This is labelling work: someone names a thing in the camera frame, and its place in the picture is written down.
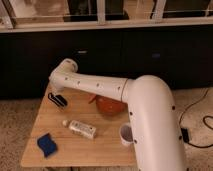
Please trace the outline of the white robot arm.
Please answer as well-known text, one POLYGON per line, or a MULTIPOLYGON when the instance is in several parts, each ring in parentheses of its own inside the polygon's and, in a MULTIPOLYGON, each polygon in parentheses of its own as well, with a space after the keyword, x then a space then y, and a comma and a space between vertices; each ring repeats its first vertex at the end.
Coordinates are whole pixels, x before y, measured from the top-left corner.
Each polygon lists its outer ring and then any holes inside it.
POLYGON ((136 79, 79 74, 64 59, 50 74, 55 95, 74 88, 128 105, 137 166, 140 171, 187 171, 186 153, 169 86, 159 77, 136 79))

